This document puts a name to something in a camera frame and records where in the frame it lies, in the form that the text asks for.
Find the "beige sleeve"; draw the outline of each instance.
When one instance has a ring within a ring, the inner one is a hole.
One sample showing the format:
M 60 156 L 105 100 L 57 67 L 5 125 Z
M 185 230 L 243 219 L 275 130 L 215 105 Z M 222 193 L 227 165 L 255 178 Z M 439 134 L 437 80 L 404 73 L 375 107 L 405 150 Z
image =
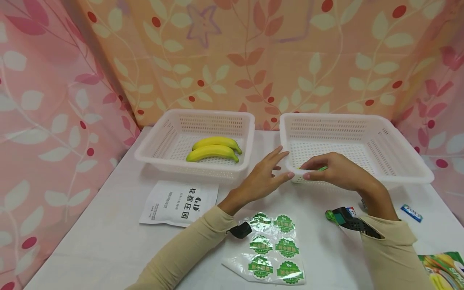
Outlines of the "beige sleeve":
M 235 227 L 233 217 L 217 206 L 169 241 L 126 290 L 171 290 L 197 262 Z
M 406 222 L 371 216 L 360 219 L 384 237 L 361 234 L 375 290 L 434 290 L 412 247 L 417 239 Z

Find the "black wristband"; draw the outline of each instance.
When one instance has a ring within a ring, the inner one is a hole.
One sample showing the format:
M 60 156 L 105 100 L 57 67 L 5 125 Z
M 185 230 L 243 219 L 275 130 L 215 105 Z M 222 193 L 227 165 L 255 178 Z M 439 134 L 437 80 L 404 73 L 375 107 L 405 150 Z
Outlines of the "black wristband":
M 229 230 L 229 232 L 236 238 L 242 239 L 251 233 L 251 227 L 247 222 L 242 223 L 239 226 L 235 226 Z

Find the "hand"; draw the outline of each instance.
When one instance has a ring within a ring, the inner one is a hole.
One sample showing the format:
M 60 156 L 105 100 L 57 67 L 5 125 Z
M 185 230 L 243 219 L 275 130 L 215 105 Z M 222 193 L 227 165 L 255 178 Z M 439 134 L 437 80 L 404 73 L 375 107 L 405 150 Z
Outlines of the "hand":
M 300 169 L 318 170 L 324 166 L 327 166 L 326 170 L 305 173 L 303 178 L 326 181 L 343 189 L 356 191 L 366 203 L 370 216 L 398 220 L 385 186 L 345 156 L 335 152 L 314 156 Z
M 246 204 L 268 196 L 281 184 L 292 179 L 295 176 L 293 172 L 286 172 L 279 176 L 272 174 L 273 170 L 281 169 L 277 163 L 289 154 L 288 151 L 280 152 L 281 150 L 282 146 L 277 147 L 258 162 L 242 184 L 231 190 L 228 196 L 218 204 L 219 208 L 229 215 L 234 215 Z
M 305 180 L 326 181 L 343 189 L 357 192 L 383 186 L 369 172 L 335 152 L 314 156 L 306 161 L 300 169 L 318 170 L 324 166 L 327 166 L 326 170 L 305 173 L 303 178 Z

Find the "person's left hand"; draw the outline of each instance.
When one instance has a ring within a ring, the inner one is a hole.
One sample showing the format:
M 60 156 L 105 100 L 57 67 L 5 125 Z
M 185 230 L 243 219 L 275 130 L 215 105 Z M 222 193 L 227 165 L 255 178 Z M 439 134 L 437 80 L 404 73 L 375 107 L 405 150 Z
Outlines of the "person's left hand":
M 273 170 L 281 169 L 277 163 L 289 154 L 288 151 L 280 151 L 282 151 L 282 146 L 277 147 L 258 162 L 242 184 L 231 190 L 228 196 L 218 204 L 219 208 L 229 215 L 234 215 L 246 204 L 268 196 L 281 184 L 292 179 L 295 176 L 293 172 L 286 172 L 279 176 L 272 174 Z

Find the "orange fabric backdrop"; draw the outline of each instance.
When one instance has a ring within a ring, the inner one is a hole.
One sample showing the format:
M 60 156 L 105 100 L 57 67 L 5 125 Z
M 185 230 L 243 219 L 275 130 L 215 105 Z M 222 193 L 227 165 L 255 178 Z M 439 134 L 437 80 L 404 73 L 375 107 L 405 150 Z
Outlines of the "orange fabric backdrop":
M 438 60 L 430 50 L 449 40 L 442 28 L 461 5 L 76 1 L 77 22 L 97 35 L 140 125 L 183 107 L 249 111 L 257 129 L 277 129 L 294 111 L 392 119 Z

